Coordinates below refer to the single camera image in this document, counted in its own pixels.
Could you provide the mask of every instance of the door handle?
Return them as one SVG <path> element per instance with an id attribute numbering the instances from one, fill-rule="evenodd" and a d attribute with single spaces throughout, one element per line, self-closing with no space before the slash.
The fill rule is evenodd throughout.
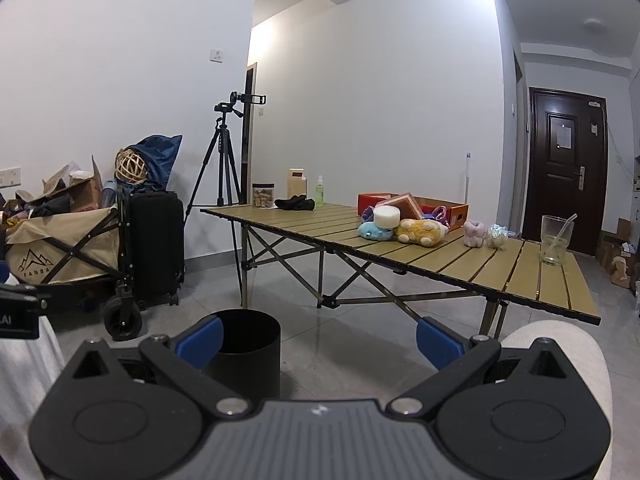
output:
<path id="1" fill-rule="evenodd" d="M 580 175 L 580 179 L 578 180 L 578 190 L 582 191 L 584 189 L 584 166 L 580 166 L 580 171 L 574 171 L 574 175 Z"/>

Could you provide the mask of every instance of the woven rattan ball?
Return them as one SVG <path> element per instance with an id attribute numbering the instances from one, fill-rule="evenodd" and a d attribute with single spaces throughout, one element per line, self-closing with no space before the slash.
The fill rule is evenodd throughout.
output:
<path id="1" fill-rule="evenodd" d="M 134 186 L 141 184 L 146 180 L 144 159 L 133 150 L 120 150 L 116 155 L 116 177 Z"/>

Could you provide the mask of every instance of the white pole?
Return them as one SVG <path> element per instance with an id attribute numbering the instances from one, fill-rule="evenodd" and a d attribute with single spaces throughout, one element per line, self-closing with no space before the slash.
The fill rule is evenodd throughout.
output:
<path id="1" fill-rule="evenodd" d="M 465 204 L 468 203 L 468 199 L 469 199 L 469 166 L 471 165 L 471 153 L 467 153 L 466 154 L 466 170 L 465 170 L 465 176 L 466 176 L 466 183 L 465 183 Z"/>

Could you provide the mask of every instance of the pink plush toy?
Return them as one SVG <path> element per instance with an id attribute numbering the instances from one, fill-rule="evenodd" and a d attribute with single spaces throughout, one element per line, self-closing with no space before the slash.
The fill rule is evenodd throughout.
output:
<path id="1" fill-rule="evenodd" d="M 484 224 L 482 222 L 467 220 L 462 228 L 465 230 L 465 235 L 462 238 L 463 244 L 467 247 L 482 247 L 484 239 Z"/>

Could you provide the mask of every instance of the yellow plush toy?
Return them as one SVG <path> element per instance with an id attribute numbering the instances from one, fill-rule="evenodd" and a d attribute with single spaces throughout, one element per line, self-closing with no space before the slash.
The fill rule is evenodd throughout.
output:
<path id="1" fill-rule="evenodd" d="M 435 220 L 413 220 L 405 218 L 396 227 L 396 237 L 403 244 L 420 244 L 431 247 L 447 234 L 448 229 Z"/>

